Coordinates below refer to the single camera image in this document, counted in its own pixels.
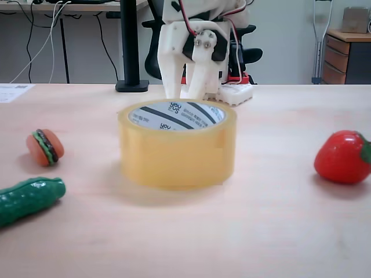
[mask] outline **strawberry leaf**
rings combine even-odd
[[[366,162],[368,164],[371,164],[371,144],[370,144],[369,141],[367,141],[363,137],[363,135],[361,135],[360,133],[358,133],[358,134],[363,140],[363,147],[362,147],[362,150],[361,150],[361,158],[364,162]]]

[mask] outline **wooden drawer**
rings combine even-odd
[[[339,71],[344,73],[347,72],[348,55],[342,54],[331,47],[326,47],[325,61],[333,65]]]
[[[339,71],[327,62],[323,64],[322,79],[327,84],[345,84],[346,74]]]
[[[350,43],[343,42],[333,36],[327,35],[326,44],[343,54],[349,55]]]

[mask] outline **cardboard tape core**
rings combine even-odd
[[[212,105],[179,101],[148,104],[129,114],[133,123],[155,130],[204,129],[224,118],[223,110]]]

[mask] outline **red strawberry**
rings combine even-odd
[[[338,131],[319,150],[314,168],[334,182],[361,182],[371,173],[371,144],[357,131]]]

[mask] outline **wooden table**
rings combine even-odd
[[[222,186],[164,192],[119,171],[117,112],[164,98],[113,85],[37,85],[0,104],[0,188],[61,177],[54,208],[0,230],[0,270],[12,278],[366,278],[370,179],[333,185],[313,169],[341,129],[371,138],[371,86],[258,86],[238,114],[234,175]],[[40,168],[26,137],[51,128],[66,155]]]
[[[19,1],[22,8],[28,12],[30,11],[31,3]],[[137,10],[140,10],[148,5],[147,0],[137,0]],[[32,10],[34,12],[46,12],[53,11],[54,4],[44,2],[40,5],[33,5]],[[0,10],[7,12],[21,12],[21,8],[17,3],[7,3],[6,1],[0,1]],[[68,4],[64,7],[63,13],[66,12],[119,12],[119,2],[108,2],[99,5],[87,5],[87,4]]]
[[[371,33],[343,33],[337,29],[329,29],[327,34],[344,42],[371,42]]]

